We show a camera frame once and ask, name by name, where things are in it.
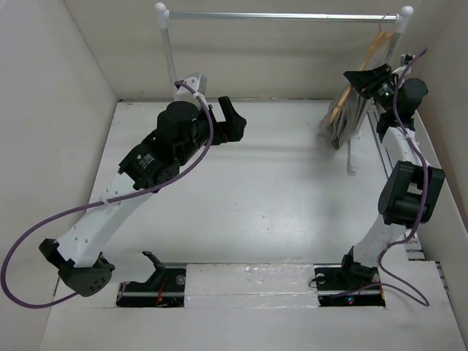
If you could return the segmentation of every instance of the white tabletop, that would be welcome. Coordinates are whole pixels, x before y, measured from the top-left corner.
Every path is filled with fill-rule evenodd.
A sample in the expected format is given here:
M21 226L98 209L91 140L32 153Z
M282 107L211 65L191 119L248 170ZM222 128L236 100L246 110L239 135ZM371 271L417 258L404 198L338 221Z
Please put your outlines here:
M166 106L118 104L94 194ZM351 176L347 148L335 151L317 134L328 102L234 106L248 121L244 139L213 147L191 174L143 204L106 252L149 250L162 262L183 263L338 263L362 239L386 182L368 121ZM222 120L217 104L214 110ZM428 293L431 307L385 291L386 309L218 308L212 301L202 303L209 308L120 309L109 284L53 307L41 350L464 350L434 264L408 262L402 247L385 264ZM58 296L68 292L60 284Z

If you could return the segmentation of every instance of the table surface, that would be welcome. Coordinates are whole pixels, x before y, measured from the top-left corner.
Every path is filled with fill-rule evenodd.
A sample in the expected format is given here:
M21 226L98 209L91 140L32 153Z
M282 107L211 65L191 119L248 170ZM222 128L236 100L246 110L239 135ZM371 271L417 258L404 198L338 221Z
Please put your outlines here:
M340 262L374 222L386 176L367 120L356 151L358 173L347 174L347 148L333 150L317 132L328 103L235 102L248 121L244 139L213 147L192 173L139 207L106 252L149 250L162 262L184 263ZM118 104L94 195L155 128L166 106ZM242 308L220 313L211 303L204 309L119 309L116 285L109 284L92 298L53 307L41 350L220 350L227 344L230 350L464 350L434 264L408 262L402 247L390 250L385 264L426 287L431 307L385 292L393 296L386 309L352 312L314 306L284 314ZM67 291L60 284L58 296Z

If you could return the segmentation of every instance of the cable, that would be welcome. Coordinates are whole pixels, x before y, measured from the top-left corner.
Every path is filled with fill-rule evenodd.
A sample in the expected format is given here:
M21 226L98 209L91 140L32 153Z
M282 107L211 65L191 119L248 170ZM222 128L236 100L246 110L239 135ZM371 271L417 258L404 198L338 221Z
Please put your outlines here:
M185 84L184 82L181 82L181 81L174 82L174 85L175 86L182 86L182 87L184 87L185 89L187 89L190 93L192 93L194 95L197 94L197 92L191 86ZM210 110L209 110L207 104L205 103L205 101L203 100L203 98L200 95L196 95L196 98L197 98L197 101L200 103L200 106L203 109L203 112L206 114L206 118L208 119L208 125L209 125L208 141L206 142L205 148L203 149L203 151L199 155L199 157L195 161L193 161L193 163L191 163L191 165L188 166L182 173L179 173L178 175L176 175L174 178L170 179L169 181L166 181L166 182L164 182L162 184L158 184L156 186L153 186L153 187L145 189L145 190L141 190L139 192L134 192L132 194L122 195L122 196L118 196L118 197L112 197L110 199L107 199L107 201L109 203L116 203L118 201L124 201L124 200L128 200L128 199L132 199L134 197L138 197L138 196L141 196L141 195L144 195L144 194L148 194L150 192L156 192L156 191L158 191L158 190L160 190L160 189L162 189L162 188L164 188L164 187L166 187L168 185L171 185L172 183L178 181L179 179L181 179L184 176L186 176L187 174L189 174L195 167L197 167L197 165L202 161L202 159L205 158L206 154L208 153L208 150L211 147L211 144L213 143L214 126L213 126L213 121L211 120ZM8 265L9 265L11 259L12 259L13 254L15 253L17 248L21 245L21 243L23 243L23 241L25 241L33 232L35 232L39 228L43 227L44 225L46 225L48 223L56 221L57 219L60 219L61 217L68 216L69 214L74 214L76 212L81 212L81 211L88 210L90 208L99 207L99 206L102 206L102 205L104 205L104 203L102 201L97 201L95 203L89 203L87 205L82 205L82 206L78 206L78 207L75 207L75 208L71 208L71 209L63 211L63 212L61 212L59 214L51 216L51 217L49 217L47 219L44 219L43 221L33 225L24 234L22 234L22 236L20 236L18 238L18 240L12 245L12 247L8 251L8 253L5 256L4 261L3 261L2 265L1 265L0 285L1 285L1 289L3 290L4 294L11 301L16 303L17 305L25 307L27 309L46 309L48 307L58 305L59 303L62 303L64 301L69 300L70 298L73 298L76 295L78 295L75 292L73 294L65 296L64 298L60 298L60 299L58 299L56 301L52 301L52 302L49 302L49 303L43 303L43 304L39 304L39 305L24 302L21 299L17 298L15 295L13 295L11 290L8 288L7 268L8 268Z
M397 82L397 84L395 86L395 91L393 93L393 104L392 104L393 113L395 114L395 119L398 122L398 124L399 124L399 126L400 126L400 128L401 128L404 135L408 135L408 131L407 131L406 127L404 126L403 122L401 121L400 115L398 114L398 109L397 109L398 90L400 89L400 87L401 87L401 85L403 83L404 77L406 76L408 71L411 69L412 65L415 64L416 61L422 55L424 55L426 52L427 52L427 48L422 49L419 53L417 53L415 55L413 60L411 60L411 62L406 66L406 68L402 72L400 78L398 79L398 82ZM423 218L423 215L424 215L424 208L425 208L425 204L426 204L427 192L428 192L428 187L429 187L429 170L428 170L428 166L427 166L427 163L426 163L426 159L424 158L424 155L418 150L418 148L415 146L415 144L410 139L407 139L407 142L409 144L409 147L412 149L412 151L418 156L419 160L421 161L421 165L423 167L423 191L421 193L420 207L419 207L419 210L418 210L418 214L416 215L415 223L414 223L409 235L406 238L404 238L404 239L402 239L400 241L394 241L393 243L388 244L387 247L382 252L380 252L379 257L377 259L377 263L378 263L378 266L380 267L380 269L382 271L384 271L387 275L391 276L392 278L394 278L394 279L398 280L399 282L401 282L401 283L405 284L406 286L408 286L415 293L417 293L422 298L422 300L419 300L418 298L412 296L408 292L402 290L401 288L399 288L399 287L397 287L395 285L387 284L387 283L381 283L381 282L369 284L369 285L366 285L365 287L361 287L361 288L353 290L353 291L346 291L346 292L343 292L343 293L332 295L335 298L339 298L339 297L346 296L346 295L353 295L353 294L356 294L356 293L360 293L363 290L369 289L370 287L380 286L380 287L391 287L392 289L398 290L400 293L405 294L409 298L413 299L414 301L420 303L421 305L423 305L425 307L430 306L430 303L429 303L428 299L424 296L424 294L420 290L418 290L415 286L413 286L412 284L410 284L406 280L404 280L404 279L400 278L399 276L391 273L390 271L388 271L382 265L382 259L383 259L383 257L385 256L385 254L387 253L387 251L391 247L394 247L395 245L405 244L405 243L407 243L408 241L410 241L411 239L413 239L415 237L416 231L418 230L419 224L421 223L421 219Z

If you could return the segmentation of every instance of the white table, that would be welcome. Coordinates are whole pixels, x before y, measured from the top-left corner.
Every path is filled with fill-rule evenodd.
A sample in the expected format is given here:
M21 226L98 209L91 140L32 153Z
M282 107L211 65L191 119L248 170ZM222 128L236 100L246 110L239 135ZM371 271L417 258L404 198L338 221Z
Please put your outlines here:
M166 105L118 104L94 194ZM234 105L248 121L244 139L213 147L193 173L143 204L106 252L149 250L166 263L337 263L362 239L386 182L368 121L350 176L346 148L335 151L317 134L328 102ZM306 309L119 309L109 284L53 307L41 350L464 350L434 264L408 262L402 247L385 264L427 293L431 307L386 290L386 309L317 308L312 295ZM58 295L67 292L61 284Z

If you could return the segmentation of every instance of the black metal base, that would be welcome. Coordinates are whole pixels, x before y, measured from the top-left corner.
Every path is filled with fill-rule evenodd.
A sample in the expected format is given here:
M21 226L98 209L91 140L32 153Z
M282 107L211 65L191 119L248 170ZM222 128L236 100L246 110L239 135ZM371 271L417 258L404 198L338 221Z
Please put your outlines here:
M320 307L385 306L380 287L371 287L359 294L336 297L339 293L355 290L340 277L341 265L314 265ZM362 286L371 284L363 282Z
M184 307L185 277L186 265L165 265L160 284L151 288L137 282L121 285L116 304L118 307Z

